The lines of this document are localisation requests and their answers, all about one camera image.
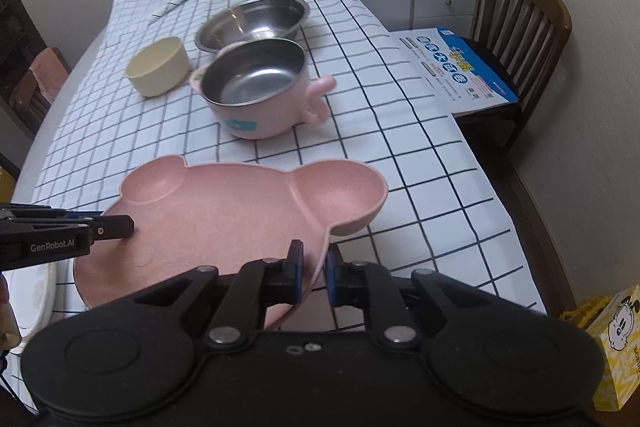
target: table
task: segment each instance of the table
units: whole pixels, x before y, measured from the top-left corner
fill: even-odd
[[[326,97],[331,118],[322,126],[299,124],[256,142],[228,135],[189,86],[144,99],[129,84],[128,60],[159,38],[181,37],[192,66],[206,64],[211,57],[193,42],[198,27],[241,0],[190,0],[149,23],[151,11],[167,1],[114,1],[93,64],[81,80],[79,64],[72,75],[78,87],[70,79],[47,117],[43,133],[53,136],[46,154],[42,147],[49,137],[36,138],[18,181],[17,201],[104,210],[117,199],[128,172],[170,153],[185,155],[189,164],[236,161],[286,169],[348,157],[382,172],[389,197],[369,227],[335,238],[346,261],[382,263],[397,276],[420,267],[437,269],[544,311],[513,223],[458,126],[359,0],[306,0],[310,16],[297,37],[308,50],[312,77],[337,79],[337,88]],[[38,173],[35,184],[28,172]],[[59,268],[54,321],[85,309],[73,284],[72,263],[60,262]],[[282,328],[361,327],[361,312],[332,309],[320,284]],[[12,381],[32,405],[18,360],[10,358]]]

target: screw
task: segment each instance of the screw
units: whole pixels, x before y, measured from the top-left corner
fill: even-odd
[[[309,342],[308,344],[305,344],[305,349],[314,353],[316,351],[320,351],[322,349],[322,346],[320,344],[316,344],[315,342]]]
[[[396,344],[411,342],[415,335],[414,328],[409,326],[391,326],[385,330],[385,338]]]
[[[302,346],[287,346],[285,351],[290,355],[302,355],[302,353],[305,352],[305,350],[302,349]]]
[[[209,338],[216,344],[231,344],[240,338],[240,331],[232,326],[220,326],[209,331]]]

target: cartoon dog print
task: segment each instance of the cartoon dog print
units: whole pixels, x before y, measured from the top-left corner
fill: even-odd
[[[634,329],[635,315],[640,312],[640,301],[631,303],[631,295],[627,295],[621,302],[613,320],[609,323],[609,342],[616,351],[622,351],[626,346],[626,338]]]

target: white plate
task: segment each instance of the white plate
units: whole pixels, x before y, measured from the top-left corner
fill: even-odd
[[[4,272],[9,285],[9,304],[22,336],[20,346],[12,349],[21,353],[30,338],[49,324],[56,297],[56,264],[40,264]]]

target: pink bowl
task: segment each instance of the pink bowl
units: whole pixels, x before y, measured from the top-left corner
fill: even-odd
[[[174,155],[134,170],[120,194],[104,213],[129,214],[133,236],[97,241],[74,264],[89,308],[203,264],[227,274],[248,261],[283,258],[292,239],[305,245],[305,298],[321,273],[329,235],[366,227],[387,187],[378,171],[353,160],[320,160],[289,172],[244,163],[189,167]],[[270,308],[267,323],[289,309]]]

